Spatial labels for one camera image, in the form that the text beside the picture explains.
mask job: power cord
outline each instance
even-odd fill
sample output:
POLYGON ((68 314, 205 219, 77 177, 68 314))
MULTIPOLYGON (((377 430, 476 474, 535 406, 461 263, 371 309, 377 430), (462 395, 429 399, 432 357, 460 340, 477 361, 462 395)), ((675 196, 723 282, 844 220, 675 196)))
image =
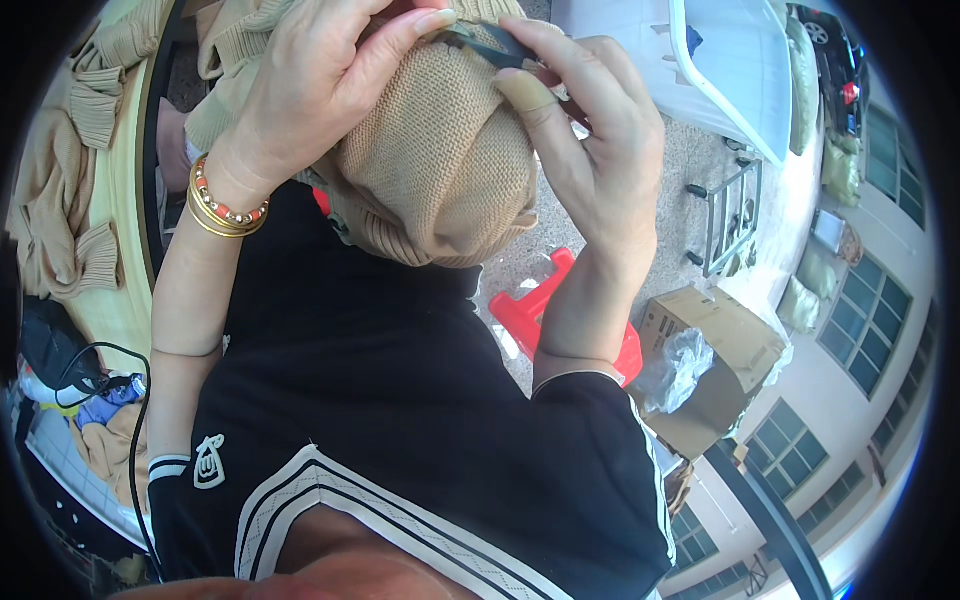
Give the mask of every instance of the power cord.
MULTIPOLYGON (((58 388, 63 386, 63 380, 66 379, 67 374, 70 373, 70 370, 73 369, 73 366, 77 364, 77 361, 80 360, 80 357, 94 348, 111 348, 118 352, 123 352, 128 356, 132 356, 143 363, 143 374, 145 377, 144 386, 146 391, 143 394, 143 404, 140 407, 140 416, 136 418, 136 426, 133 428, 133 439, 130 443, 130 492, 133 499, 133 511, 136 512, 136 522, 140 525, 140 535, 143 536, 143 541, 147 545, 147 553, 150 555, 150 562, 154 566, 156 576, 160 579, 160 582, 163 583, 167 580, 167 578, 163 574, 163 569, 160 567, 160 558, 156 555, 154 543, 150 539, 150 532, 147 531, 147 523, 143 520, 143 511, 140 509, 140 496, 136 492, 136 447, 140 441, 140 430, 143 429, 143 421, 147 417, 147 405, 150 403, 150 388, 152 387, 151 384, 153 381, 150 376, 150 361, 147 360, 146 356, 137 354, 132 350, 127 350, 126 348, 122 348, 116 344, 111 344, 110 342, 96 342, 77 352, 77 355, 73 357, 73 360, 70 361, 70 364, 67 365, 67 368, 63 371, 63 376, 60 378, 60 383, 57 385, 58 388)), ((57 392, 54 391, 54 400, 60 408, 73 408, 74 406, 80 406, 84 402, 90 400, 92 397, 99 395, 108 388, 108 385, 109 381, 104 383, 101 388, 91 396, 68 405, 60 404, 60 401, 57 399, 57 392)))

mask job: wrist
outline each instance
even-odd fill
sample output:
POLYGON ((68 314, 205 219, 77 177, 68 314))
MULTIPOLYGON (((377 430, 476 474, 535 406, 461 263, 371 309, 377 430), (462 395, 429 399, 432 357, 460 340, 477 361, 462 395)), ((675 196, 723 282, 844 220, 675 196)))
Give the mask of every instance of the wrist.
POLYGON ((584 253, 599 274, 620 282, 624 288, 633 289, 635 293, 650 272, 657 254, 657 244, 657 233, 651 231, 639 234, 636 243, 630 245, 588 244, 584 253))
POLYGON ((248 212, 258 208, 285 179, 264 177, 262 169, 251 168, 258 162, 255 150, 241 148, 234 139, 235 130, 229 130, 217 140, 206 158, 204 175, 214 200, 236 212, 248 212))

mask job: woman's left hand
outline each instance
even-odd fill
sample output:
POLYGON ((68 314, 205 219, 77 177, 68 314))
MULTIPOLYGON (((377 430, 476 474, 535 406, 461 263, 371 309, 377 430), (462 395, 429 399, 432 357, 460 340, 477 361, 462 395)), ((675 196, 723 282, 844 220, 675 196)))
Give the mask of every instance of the woman's left hand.
POLYGON ((274 31, 238 122, 207 161, 208 174, 226 176, 241 193, 230 206, 256 207, 359 125, 417 40, 456 20, 446 7, 446 0, 299 0, 274 31), (392 20, 357 48, 378 14, 392 20))

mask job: black car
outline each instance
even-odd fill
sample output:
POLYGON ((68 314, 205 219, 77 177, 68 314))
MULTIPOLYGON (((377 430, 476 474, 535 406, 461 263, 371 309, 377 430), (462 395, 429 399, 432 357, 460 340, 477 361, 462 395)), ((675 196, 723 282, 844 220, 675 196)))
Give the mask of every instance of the black car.
POLYGON ((870 74, 863 46, 832 14, 788 5, 813 40, 820 71, 820 90, 826 98, 827 126, 859 138, 870 101, 870 74))

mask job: black bag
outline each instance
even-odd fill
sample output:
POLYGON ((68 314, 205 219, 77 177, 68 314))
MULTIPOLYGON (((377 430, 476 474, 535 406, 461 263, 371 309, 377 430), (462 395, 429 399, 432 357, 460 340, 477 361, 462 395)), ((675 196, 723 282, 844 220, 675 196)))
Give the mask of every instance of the black bag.
POLYGON ((107 377, 94 349, 84 352, 70 372, 64 374, 70 361, 88 345, 61 304, 34 296, 24 298, 20 353, 43 385, 56 391, 70 386, 85 394, 101 391, 107 377), (93 384, 92 388, 85 379, 93 384))

